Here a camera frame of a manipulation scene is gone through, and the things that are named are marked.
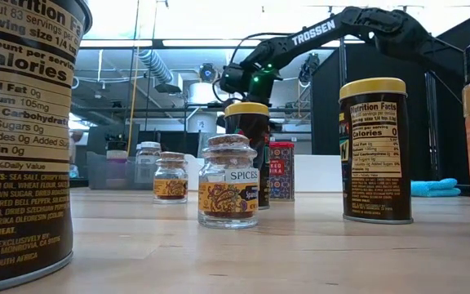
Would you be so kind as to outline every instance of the gold lid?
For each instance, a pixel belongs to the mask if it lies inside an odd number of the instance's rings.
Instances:
[[[365,78],[340,88],[340,100],[368,93],[399,93],[407,95],[406,84],[399,78]]]
[[[241,102],[226,107],[226,117],[234,114],[263,114],[269,116],[268,106],[255,102]]]

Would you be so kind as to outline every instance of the blue cloth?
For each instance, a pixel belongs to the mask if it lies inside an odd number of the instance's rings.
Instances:
[[[444,179],[440,181],[411,181],[411,195],[415,197],[451,197],[458,196],[462,191],[455,188],[458,181]]]

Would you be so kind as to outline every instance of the robotic arm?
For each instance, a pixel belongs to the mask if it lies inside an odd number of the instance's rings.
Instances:
[[[220,88],[228,93],[247,92],[248,101],[269,105],[273,82],[281,80],[279,69],[296,56],[349,34],[376,46],[386,56],[414,61],[430,70],[463,74],[457,66],[440,62],[434,55],[443,50],[457,51],[460,55],[463,51],[432,37],[404,11],[346,7],[298,33],[262,41],[240,64],[224,67]]]

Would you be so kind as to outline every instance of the wooden tabletop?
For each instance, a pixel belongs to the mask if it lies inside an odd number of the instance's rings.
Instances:
[[[470,198],[414,198],[413,225],[342,220],[340,194],[272,203],[207,229],[150,192],[72,190],[73,262],[5,294],[470,293]]]

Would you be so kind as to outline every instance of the black wall panel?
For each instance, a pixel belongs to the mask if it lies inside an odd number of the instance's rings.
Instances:
[[[470,19],[441,34],[438,38],[464,50],[470,44]],[[462,55],[453,51],[443,51],[437,56],[445,62],[457,64],[459,71],[462,71]],[[437,74],[455,95],[462,99],[463,76]],[[436,85],[437,107],[434,109],[434,115],[437,116],[439,177],[453,177],[460,184],[468,185],[467,141],[462,105],[438,81]]]
[[[312,154],[339,155],[339,49],[313,73],[311,84]]]
[[[429,180],[428,110],[424,70],[413,63],[379,54],[366,44],[346,46],[347,82],[363,78],[394,77],[406,82],[409,98],[411,180]],[[339,53],[335,51],[313,75],[313,154],[339,154]]]

